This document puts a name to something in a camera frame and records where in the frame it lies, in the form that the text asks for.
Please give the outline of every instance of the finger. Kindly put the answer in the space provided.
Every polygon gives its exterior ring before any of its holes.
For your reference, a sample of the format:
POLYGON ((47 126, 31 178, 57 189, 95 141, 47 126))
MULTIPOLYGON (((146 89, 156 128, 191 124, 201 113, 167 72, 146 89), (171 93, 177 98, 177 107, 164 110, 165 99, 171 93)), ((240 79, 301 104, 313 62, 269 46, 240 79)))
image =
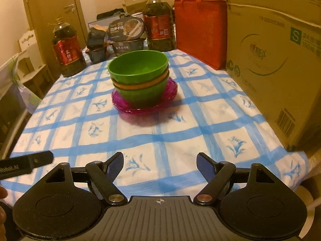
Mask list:
POLYGON ((0 224, 3 224, 5 220, 7 219, 7 216, 5 214, 5 211, 2 207, 0 207, 0 224))
POLYGON ((0 225, 0 237, 4 237, 4 236, 5 236, 5 227, 4 227, 4 224, 2 224, 0 225))
POLYGON ((8 195, 7 190, 4 187, 0 186, 0 199, 6 198, 8 195))

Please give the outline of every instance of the pink plate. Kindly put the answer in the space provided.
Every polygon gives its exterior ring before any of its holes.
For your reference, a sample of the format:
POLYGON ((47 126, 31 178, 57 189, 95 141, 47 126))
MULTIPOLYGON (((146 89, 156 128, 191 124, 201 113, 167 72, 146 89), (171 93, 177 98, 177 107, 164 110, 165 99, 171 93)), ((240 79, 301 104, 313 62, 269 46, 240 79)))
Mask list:
POLYGON ((176 97, 176 94, 177 83, 173 81, 171 77, 169 77, 162 99, 156 106, 148 108, 132 108, 129 103, 121 97, 116 89, 114 89, 111 93, 111 99, 113 101, 113 105, 118 111, 127 114, 145 115, 158 112, 162 108, 169 105, 176 97))

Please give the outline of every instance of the cooking oil bottle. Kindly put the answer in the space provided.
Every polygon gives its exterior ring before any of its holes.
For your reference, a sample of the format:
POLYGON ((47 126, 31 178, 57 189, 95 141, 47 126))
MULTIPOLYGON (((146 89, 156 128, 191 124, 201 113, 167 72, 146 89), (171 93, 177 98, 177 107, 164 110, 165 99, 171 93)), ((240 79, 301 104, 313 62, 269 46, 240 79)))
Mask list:
POLYGON ((172 9, 163 0, 148 0, 142 12, 150 50, 166 52, 176 47, 172 9))
POLYGON ((52 44, 60 71, 64 77, 73 76, 86 68, 76 30, 63 17, 56 20, 52 44))

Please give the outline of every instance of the green bowl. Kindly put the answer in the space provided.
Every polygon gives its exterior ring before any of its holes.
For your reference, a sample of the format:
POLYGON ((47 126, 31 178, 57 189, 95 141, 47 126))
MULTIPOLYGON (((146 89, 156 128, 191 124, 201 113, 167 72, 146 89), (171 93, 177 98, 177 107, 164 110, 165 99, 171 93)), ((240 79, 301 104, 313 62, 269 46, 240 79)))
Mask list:
POLYGON ((136 85, 161 76, 168 65, 168 57, 152 50, 125 53, 108 66, 110 76, 118 83, 136 85))
POLYGON ((160 101, 168 81, 169 75, 160 83, 142 90, 122 90, 116 88, 123 99, 127 100, 133 108, 146 108, 155 106, 160 101))

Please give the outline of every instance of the tablecloth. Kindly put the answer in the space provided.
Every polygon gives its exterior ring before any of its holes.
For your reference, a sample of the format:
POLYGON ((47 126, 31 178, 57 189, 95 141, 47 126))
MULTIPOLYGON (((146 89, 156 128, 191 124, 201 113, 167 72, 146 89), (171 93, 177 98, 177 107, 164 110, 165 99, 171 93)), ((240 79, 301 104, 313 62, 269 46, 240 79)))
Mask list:
MULTIPOLYGON (((262 163, 294 189, 313 169, 303 152, 288 153, 256 106, 224 70, 174 50, 170 76, 178 83, 174 102, 149 116, 120 114, 113 107, 109 61, 60 77, 45 96, 12 156, 51 150, 53 164, 3 180, 9 204, 60 162, 72 167, 124 154, 115 185, 131 195, 190 195, 206 181, 196 168, 204 152, 237 167, 262 163)), ((87 189, 86 184, 76 186, 87 189)))

